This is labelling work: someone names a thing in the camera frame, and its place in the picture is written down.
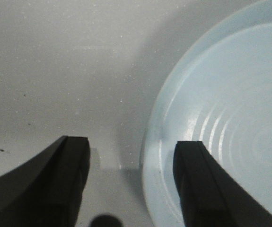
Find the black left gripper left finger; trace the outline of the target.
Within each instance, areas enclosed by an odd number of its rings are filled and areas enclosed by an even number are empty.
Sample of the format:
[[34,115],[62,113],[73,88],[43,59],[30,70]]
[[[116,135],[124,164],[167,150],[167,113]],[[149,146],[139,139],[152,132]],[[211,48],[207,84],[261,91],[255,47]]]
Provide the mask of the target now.
[[86,137],[61,136],[0,176],[0,227],[73,227],[90,168]]

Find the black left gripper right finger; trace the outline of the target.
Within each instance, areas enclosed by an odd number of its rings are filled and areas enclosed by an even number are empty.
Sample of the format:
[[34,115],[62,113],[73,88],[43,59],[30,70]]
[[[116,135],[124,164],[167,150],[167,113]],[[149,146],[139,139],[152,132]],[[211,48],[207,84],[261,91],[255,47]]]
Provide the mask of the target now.
[[179,141],[173,176],[187,227],[272,227],[272,214],[212,157],[202,141]]

